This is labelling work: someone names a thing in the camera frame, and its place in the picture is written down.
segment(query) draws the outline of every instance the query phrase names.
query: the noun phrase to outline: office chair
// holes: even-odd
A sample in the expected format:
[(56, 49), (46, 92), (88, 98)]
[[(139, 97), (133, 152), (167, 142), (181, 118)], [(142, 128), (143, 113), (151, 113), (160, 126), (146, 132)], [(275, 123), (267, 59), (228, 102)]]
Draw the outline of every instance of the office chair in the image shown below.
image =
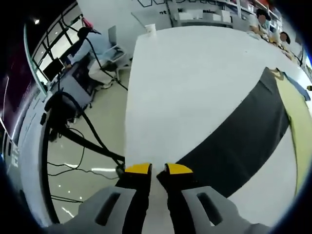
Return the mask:
[(128, 58), (128, 54), (126, 53), (126, 51), (120, 45), (117, 44), (116, 26), (113, 26), (108, 29), (108, 38), (112, 47), (109, 50), (107, 50), (106, 53), (111, 50), (116, 51), (114, 56), (111, 59), (109, 59), (109, 61), (115, 65), (117, 80), (120, 81), (119, 72), (120, 70), (131, 68), (130, 60)]

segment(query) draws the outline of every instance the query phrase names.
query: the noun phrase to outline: wall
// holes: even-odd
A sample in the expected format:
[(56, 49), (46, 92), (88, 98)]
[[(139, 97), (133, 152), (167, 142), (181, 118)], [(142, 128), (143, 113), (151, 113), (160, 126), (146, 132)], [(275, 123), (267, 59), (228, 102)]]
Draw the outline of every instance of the wall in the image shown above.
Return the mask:
[(0, 122), (17, 144), (25, 113), (38, 88), (36, 87), (22, 39), (7, 57), (7, 70), (0, 79)]
[[(179, 8), (216, 10), (218, 5), (209, 4), (206, 0), (176, 0)], [(156, 29), (171, 27), (165, 0), (77, 0), (83, 15), (94, 24), (100, 32), (117, 26), (117, 40), (131, 55), (137, 37), (145, 33), (143, 25), (155, 23)]]
[(108, 28), (117, 26), (117, 40), (128, 53), (134, 51), (137, 37), (145, 33), (143, 26), (131, 15), (132, 12), (138, 14), (140, 10), (149, 8), (146, 17), (150, 15), (144, 25), (157, 21), (159, 11), (166, 10), (163, 0), (153, 1), (152, 8), (149, 6), (151, 1), (148, 0), (77, 0), (77, 3), (87, 20), (93, 23), (94, 27), (100, 32), (107, 32)]

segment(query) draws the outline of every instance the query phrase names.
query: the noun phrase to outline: cable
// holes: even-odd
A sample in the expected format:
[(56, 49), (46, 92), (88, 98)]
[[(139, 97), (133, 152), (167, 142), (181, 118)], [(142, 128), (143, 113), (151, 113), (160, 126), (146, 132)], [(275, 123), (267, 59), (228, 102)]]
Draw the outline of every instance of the cable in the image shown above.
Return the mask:
[[(68, 128), (68, 129), (71, 129), (71, 130), (74, 130), (74, 131), (78, 132), (83, 138), (85, 138), (84, 135), (83, 135), (83, 133), (82, 133), (81, 131), (79, 131), (78, 129), (76, 129), (76, 128)], [(76, 167), (70, 167), (70, 166), (68, 166), (68, 165), (66, 165), (66, 164), (54, 164), (54, 163), (48, 162), (48, 164), (50, 164), (50, 165), (52, 165), (52, 166), (55, 166), (55, 167), (62, 167), (62, 166), (65, 166), (65, 167), (70, 168), (70, 170), (66, 170), (66, 171), (63, 171), (63, 172), (60, 172), (60, 173), (57, 173), (57, 174), (54, 174), (54, 175), (52, 175), (52, 174), (48, 174), (48, 175), (49, 175), (49, 176), (59, 176), (59, 175), (61, 175), (61, 174), (63, 174), (63, 173), (71, 172), (71, 171), (75, 171), (75, 170), (76, 170), (76, 171), (82, 171), (82, 172), (85, 172), (85, 173), (93, 173), (93, 174), (95, 174), (95, 175), (102, 176), (102, 177), (104, 177), (104, 178), (106, 178), (106, 179), (109, 179), (109, 180), (113, 180), (113, 179), (117, 179), (117, 178), (118, 178), (118, 177), (109, 178), (109, 177), (107, 177), (107, 176), (105, 176), (105, 175), (102, 175), (102, 174), (99, 174), (99, 173), (96, 173), (96, 172), (93, 172), (93, 171), (90, 171), (90, 170), (89, 170), (89, 171), (86, 171), (86, 170), (84, 170), (84, 169), (79, 168), (80, 165), (81, 165), (81, 163), (82, 163), (82, 160), (83, 160), (84, 151), (85, 151), (85, 147), (83, 147), (80, 162), (79, 162), (78, 166), (76, 166)]]
[[(78, 132), (83, 138), (85, 138), (84, 135), (83, 135), (83, 133), (82, 133), (81, 131), (79, 131), (79, 130), (77, 130), (77, 129), (75, 129), (75, 128), (69, 128), (69, 129)], [(73, 171), (73, 170), (77, 170), (77, 169), (80, 167), (81, 163), (82, 163), (83, 156), (84, 156), (84, 150), (85, 150), (85, 147), (83, 147), (81, 159), (80, 159), (80, 162), (79, 162), (79, 164), (78, 164), (77, 167), (74, 167), (74, 168), (73, 168), (73, 167), (70, 167), (70, 168), (71, 168), (70, 170), (67, 170), (67, 171), (64, 171), (64, 172), (61, 172), (61, 173), (58, 173), (58, 174), (55, 174), (55, 175), (51, 175), (51, 174), (48, 174), (48, 175), (49, 175), (49, 176), (58, 176), (58, 175), (63, 174), (63, 173), (65, 173), (65, 172), (70, 172), (70, 171)], [(57, 165), (57, 164), (54, 164), (54, 163), (51, 163), (51, 162), (48, 162), (48, 164), (51, 164), (51, 165), (57, 166), (57, 167), (59, 167), (59, 166), (66, 166), (65, 164)]]
[[(64, 91), (59, 91), (56, 92), (46, 103), (44, 110), (45, 111), (49, 111), (53, 105), (53, 101), (58, 98), (58, 96), (65, 96), (67, 97), (74, 105), (75, 107), (78, 109), (78, 111), (81, 113), (81, 115), (83, 116), (83, 118), (85, 119), (85, 121), (87, 122), (87, 124), (89, 125), (94, 137), (96, 138), (96, 140), (98, 141), (98, 143), (100, 144), (100, 146), (106, 150), (108, 153), (112, 153), (110, 152), (107, 147), (104, 145), (104, 143), (102, 142), (102, 140), (100, 139), (100, 137), (98, 136), (98, 133), (96, 132), (93, 124), (91, 123), (91, 121), (89, 120), (89, 118), (87, 117), (87, 115), (85, 114), (84, 110), (82, 109), (82, 107), (79, 105), (79, 103), (73, 98), (73, 96), (71, 96), (69, 93), (66, 93)], [(113, 161), (118, 165), (118, 167), (122, 170), (123, 166), (118, 162), (118, 160), (116, 159), (116, 157), (114, 155), (110, 155), (109, 157), (111, 157), (113, 159)]]
[(84, 201), (78, 201), (78, 200), (74, 200), (71, 198), (66, 198), (66, 197), (62, 197), (62, 196), (55, 196), (55, 195), (51, 195), (51, 198), (53, 200), (65, 201), (65, 202), (71, 202), (71, 203), (83, 203), (84, 202)]
[[(72, 168), (72, 167), (70, 167), (70, 166), (68, 166), (68, 165), (65, 165), (65, 164), (64, 164), (64, 165), (56, 165), (56, 164), (49, 163), (49, 162), (48, 162), (48, 164), (53, 165), (53, 166), (56, 166), (56, 167), (66, 166), (66, 167)], [(114, 180), (114, 179), (118, 179), (118, 178), (119, 178), (118, 176), (117, 176), (117, 177), (114, 177), (114, 178), (109, 178), (109, 177), (107, 177), (107, 176), (105, 176), (105, 175), (102, 175), (102, 174), (100, 174), (100, 173), (96, 173), (96, 172), (90, 171), (90, 170), (89, 170), (89, 171), (86, 171), (86, 170), (81, 169), (81, 168), (72, 168), (71, 170), (63, 171), (63, 172), (57, 173), (57, 174), (55, 174), (55, 175), (52, 175), (52, 174), (48, 174), (48, 175), (49, 175), (49, 176), (59, 176), (59, 175), (65, 173), (65, 172), (70, 172), (70, 171), (82, 171), (82, 172), (85, 172), (85, 173), (93, 173), (93, 174), (95, 174), (95, 175), (97, 175), (97, 176), (102, 176), (102, 177), (104, 177), (104, 178), (106, 178), (106, 179), (109, 179), (109, 180)]]
[[(78, 32), (77, 29), (75, 29), (75, 28), (73, 28), (73, 27), (71, 27), (71, 26), (69, 26), (68, 24), (65, 23), (63, 13), (61, 13), (61, 19), (62, 19), (62, 23), (63, 23), (66, 27), (68, 27), (68, 28), (74, 30), (75, 32)], [(125, 90), (128, 90), (128, 88), (125, 87), (117, 78), (114, 78), (112, 75), (110, 75), (108, 72), (106, 72), (106, 71), (104, 70), (104, 68), (102, 67), (102, 65), (101, 65), (101, 63), (100, 63), (100, 61), (99, 61), (99, 59), (98, 59), (98, 56), (97, 56), (97, 54), (96, 54), (96, 52), (95, 52), (95, 49), (94, 49), (92, 43), (90, 42), (90, 40), (89, 40), (88, 38), (85, 38), (85, 39), (86, 39), (86, 40), (88, 41), (88, 43), (90, 44), (91, 49), (92, 49), (92, 51), (93, 51), (93, 54), (94, 54), (94, 56), (95, 56), (95, 58), (96, 58), (96, 61), (97, 61), (97, 63), (98, 63), (99, 68), (101, 69), (101, 71), (104, 72), (106, 75), (108, 75), (110, 78), (112, 78), (114, 81), (116, 81), (117, 84), (119, 84), (122, 88), (124, 88)]]

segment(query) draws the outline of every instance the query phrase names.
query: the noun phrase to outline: computer monitor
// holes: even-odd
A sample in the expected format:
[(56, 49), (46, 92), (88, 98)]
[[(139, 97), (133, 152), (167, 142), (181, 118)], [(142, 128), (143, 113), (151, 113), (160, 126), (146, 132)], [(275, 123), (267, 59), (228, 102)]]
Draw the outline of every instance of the computer monitor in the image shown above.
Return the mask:
[(53, 60), (44, 70), (43, 73), (49, 81), (52, 81), (64, 68), (63, 63), (57, 58)]

